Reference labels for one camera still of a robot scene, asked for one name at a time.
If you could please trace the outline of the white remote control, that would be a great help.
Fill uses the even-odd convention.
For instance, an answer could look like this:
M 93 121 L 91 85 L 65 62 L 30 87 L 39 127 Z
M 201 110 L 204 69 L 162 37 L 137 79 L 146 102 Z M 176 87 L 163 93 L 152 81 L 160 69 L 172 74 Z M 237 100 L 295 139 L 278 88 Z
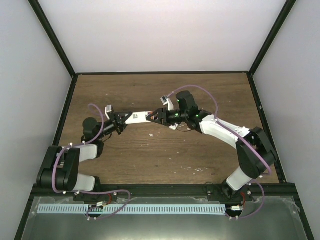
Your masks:
M 147 120 L 147 117 L 152 113 L 153 111 L 133 112 L 132 115 L 125 121 L 125 123 L 127 125 L 148 123 L 149 121 Z

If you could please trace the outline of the white battery cover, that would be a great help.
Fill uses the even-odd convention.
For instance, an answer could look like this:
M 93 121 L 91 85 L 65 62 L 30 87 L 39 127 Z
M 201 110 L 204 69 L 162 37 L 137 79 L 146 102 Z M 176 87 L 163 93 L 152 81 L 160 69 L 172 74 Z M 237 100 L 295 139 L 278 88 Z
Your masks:
M 177 129 L 177 126 L 176 126 L 176 125 L 172 125 L 172 126 L 170 126 L 169 128 L 170 128 L 171 130 L 174 130 L 174 131 L 175 131 L 175 130 Z

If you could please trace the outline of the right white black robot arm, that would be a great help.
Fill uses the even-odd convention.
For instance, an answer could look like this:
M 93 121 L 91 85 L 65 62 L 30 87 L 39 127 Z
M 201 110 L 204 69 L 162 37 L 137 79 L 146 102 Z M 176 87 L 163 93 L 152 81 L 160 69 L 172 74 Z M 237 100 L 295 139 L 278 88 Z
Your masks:
M 225 200 L 236 200 L 245 185 L 271 174 L 271 165 L 278 160 L 278 155 L 262 128 L 236 126 L 219 119 L 217 114 L 200 110 L 189 91 L 177 93 L 176 99 L 178 109 L 174 109 L 168 96 L 163 96 L 164 107 L 148 115 L 146 120 L 166 127 L 185 123 L 190 130 L 217 138 L 236 150 L 239 166 L 221 184 Z

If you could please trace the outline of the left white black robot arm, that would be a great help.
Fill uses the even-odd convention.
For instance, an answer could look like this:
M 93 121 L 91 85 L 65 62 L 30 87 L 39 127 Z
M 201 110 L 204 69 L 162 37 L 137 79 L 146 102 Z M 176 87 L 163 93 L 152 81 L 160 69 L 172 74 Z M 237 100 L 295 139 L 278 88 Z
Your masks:
M 52 145 L 47 149 L 37 175 L 37 186 L 52 189 L 56 193 L 84 192 L 89 201 L 97 202 L 102 196 L 102 189 L 96 185 L 99 178 L 79 173 L 79 164 L 99 158 L 104 149 L 102 139 L 111 136 L 113 132 L 121 134 L 132 114 L 110 112 L 107 120 L 102 122 L 93 117 L 86 118 L 82 123 L 80 144 L 70 143 L 65 147 Z

